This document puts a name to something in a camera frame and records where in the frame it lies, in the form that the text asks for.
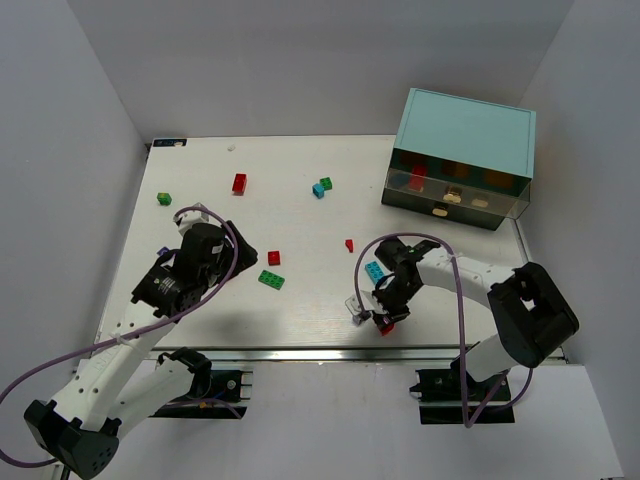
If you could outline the red rounded lego brick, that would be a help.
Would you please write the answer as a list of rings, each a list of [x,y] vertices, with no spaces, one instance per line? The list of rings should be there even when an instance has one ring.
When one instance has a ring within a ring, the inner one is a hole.
[[[382,326],[379,327],[380,334],[382,336],[386,336],[386,335],[388,335],[389,333],[391,333],[393,331],[394,327],[395,327],[394,324],[382,325]]]

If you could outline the small red square lego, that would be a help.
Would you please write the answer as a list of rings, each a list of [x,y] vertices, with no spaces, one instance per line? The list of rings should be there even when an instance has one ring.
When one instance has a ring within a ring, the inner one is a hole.
[[[279,251],[269,251],[267,253],[267,260],[270,266],[278,266],[281,264],[281,256]]]

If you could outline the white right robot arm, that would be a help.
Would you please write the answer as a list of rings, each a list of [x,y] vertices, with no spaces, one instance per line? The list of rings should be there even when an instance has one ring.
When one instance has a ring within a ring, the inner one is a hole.
[[[476,386],[515,366],[537,368],[579,330],[573,310],[539,264],[486,264],[453,256],[435,241],[414,246],[384,240],[375,256],[390,271],[370,294],[372,317],[382,333],[410,315],[410,300],[424,287],[461,294],[491,311],[496,333],[470,347],[451,368]]]

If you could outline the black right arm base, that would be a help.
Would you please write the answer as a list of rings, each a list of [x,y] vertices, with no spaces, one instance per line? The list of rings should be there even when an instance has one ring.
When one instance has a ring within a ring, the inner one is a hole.
[[[451,369],[422,369],[416,371],[417,383],[409,388],[409,394],[418,401],[422,425],[459,425],[463,423],[462,390],[459,374]],[[476,383],[468,381],[468,417],[500,380],[498,389],[476,420],[476,424],[514,424],[515,415],[511,391],[506,379],[494,375]]]

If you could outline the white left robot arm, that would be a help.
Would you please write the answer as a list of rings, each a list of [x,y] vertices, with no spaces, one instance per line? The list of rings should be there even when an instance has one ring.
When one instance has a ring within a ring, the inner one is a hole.
[[[49,401],[27,407],[24,419],[36,442],[79,478],[93,479],[134,426],[174,400],[207,397],[211,362],[188,347],[163,354],[157,369],[136,385],[128,382],[207,293],[256,261],[256,250],[232,222],[187,227],[180,247],[160,256],[133,289],[112,345],[100,348]]]

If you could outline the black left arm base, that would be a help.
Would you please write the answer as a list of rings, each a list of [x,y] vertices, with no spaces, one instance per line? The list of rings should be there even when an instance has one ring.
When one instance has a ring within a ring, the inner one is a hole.
[[[185,394],[161,407],[153,418],[241,420],[251,399],[251,370],[213,369],[208,389]]]

